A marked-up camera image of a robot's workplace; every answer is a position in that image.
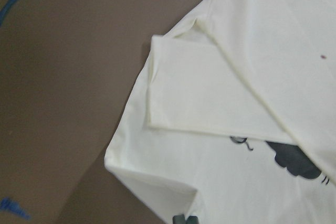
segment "black cloud-shaped print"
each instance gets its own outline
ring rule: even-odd
[[[265,141],[275,152],[275,161],[294,176],[314,179],[320,176],[321,170],[297,146]]]

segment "white t-shirt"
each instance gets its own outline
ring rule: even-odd
[[[153,36],[106,168],[166,223],[334,223],[335,17],[336,0],[203,0]]]

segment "folded fabric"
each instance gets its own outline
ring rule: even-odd
[[[166,223],[334,223],[335,14],[203,0],[153,37],[106,168]]]

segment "brown surface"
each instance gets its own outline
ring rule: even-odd
[[[0,27],[0,199],[29,223],[162,223],[103,155],[151,36],[200,1],[20,0]]]

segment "white fabric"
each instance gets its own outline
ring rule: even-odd
[[[106,168],[166,223],[334,223],[335,17],[336,0],[202,1],[153,37]],[[320,177],[263,140],[298,144]]]

